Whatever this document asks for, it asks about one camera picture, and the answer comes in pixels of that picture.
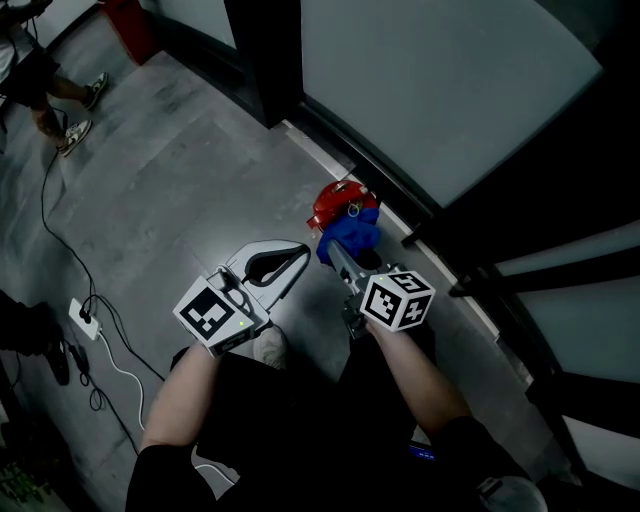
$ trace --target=red object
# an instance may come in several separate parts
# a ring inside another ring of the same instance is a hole
[[[138,0],[106,0],[100,3],[102,12],[135,62],[142,65],[160,51]]]
[[[358,210],[377,208],[378,203],[367,187],[355,181],[334,181],[322,189],[313,203],[313,217],[307,224],[311,229],[319,227],[322,231],[335,219],[341,217],[354,205]]]

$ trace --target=gray tiled floor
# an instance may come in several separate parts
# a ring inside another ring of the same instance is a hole
[[[166,373],[175,352],[191,342],[171,311],[195,278],[249,241],[312,244],[305,221],[331,176],[287,137],[286,126],[267,131],[168,55],[133,65],[102,18],[76,31],[56,56],[71,78],[86,82],[106,69],[113,83],[91,114],[92,133],[54,165],[45,197],[48,222],[77,249],[99,292],[119,309],[135,348]],[[83,115],[77,106],[59,105],[72,121]],[[66,321],[70,298],[86,297],[88,281],[41,225],[40,187],[53,150],[26,110],[14,108],[7,125],[7,154],[0,156],[0,288],[29,305],[44,300],[55,308],[67,337],[85,347],[96,381],[139,441],[135,384],[114,373],[103,346],[89,343]],[[383,216],[380,226],[381,254],[419,270],[440,292],[429,320],[443,371],[533,477],[557,471],[563,464],[557,444],[492,337],[466,303],[447,296],[446,279],[418,249],[402,249],[389,218]],[[348,355],[339,316],[346,294],[335,274],[314,260],[275,307],[273,318],[297,356],[293,371],[312,367],[326,380],[338,378]],[[144,383],[146,417],[158,382],[117,341],[104,309],[99,316],[116,360]],[[250,346],[240,352],[250,353]],[[13,375],[13,354],[0,356]],[[25,408],[57,425],[99,507],[122,510],[134,454],[112,415],[91,411],[89,390],[74,368],[71,379],[59,387],[44,359],[25,358],[16,392]],[[217,494],[227,488],[206,471]]]

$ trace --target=power strip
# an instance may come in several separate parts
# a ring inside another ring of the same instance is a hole
[[[98,333],[100,332],[100,322],[98,322],[93,316],[91,316],[91,322],[87,323],[84,318],[80,316],[80,310],[82,304],[76,299],[71,299],[71,305],[69,306],[69,316],[73,321],[82,329],[82,331],[89,336],[91,341],[98,339]]]

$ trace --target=white cable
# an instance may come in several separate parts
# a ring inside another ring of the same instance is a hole
[[[217,468],[211,464],[200,464],[199,466],[196,466],[196,469],[200,469],[200,468],[211,468],[215,470],[222,478],[224,478],[231,485],[236,485],[236,483],[233,480],[231,480],[227,475],[225,475],[220,468]]]
[[[109,359],[111,359],[111,364],[113,365],[113,367],[118,372],[124,375],[129,375],[130,377],[133,377],[134,379],[136,379],[136,382],[138,383],[138,387],[140,388],[140,408],[138,409],[138,423],[140,425],[140,428],[144,431],[144,427],[142,426],[142,406],[144,405],[144,389],[142,387],[142,382],[140,382],[140,379],[133,373],[130,373],[118,368],[118,365],[116,365],[115,361],[113,360],[113,354],[111,353],[111,347],[109,346],[109,342],[107,341],[107,338],[105,338],[101,332],[98,333],[98,336],[102,338],[102,341],[104,341],[104,346],[107,347],[107,353],[109,354]]]

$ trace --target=red trash can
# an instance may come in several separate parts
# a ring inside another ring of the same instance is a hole
[[[99,3],[127,53],[135,62],[142,65],[160,51],[138,0],[105,0]]]

